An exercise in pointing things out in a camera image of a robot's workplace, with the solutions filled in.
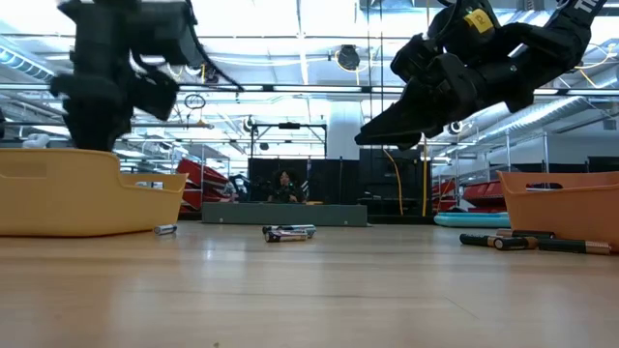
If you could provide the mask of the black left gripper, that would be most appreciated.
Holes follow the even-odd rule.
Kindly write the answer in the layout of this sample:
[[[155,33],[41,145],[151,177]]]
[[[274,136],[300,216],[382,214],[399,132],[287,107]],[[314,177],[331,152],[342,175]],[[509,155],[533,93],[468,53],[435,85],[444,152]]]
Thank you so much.
[[[74,74],[61,73],[50,82],[54,97],[65,95],[63,116],[78,149],[112,151],[131,130],[133,106],[167,121],[177,101],[178,83],[154,70],[137,72],[127,93],[115,81],[129,65],[128,18],[137,15],[137,0],[60,1],[57,9],[75,24],[70,60]]]

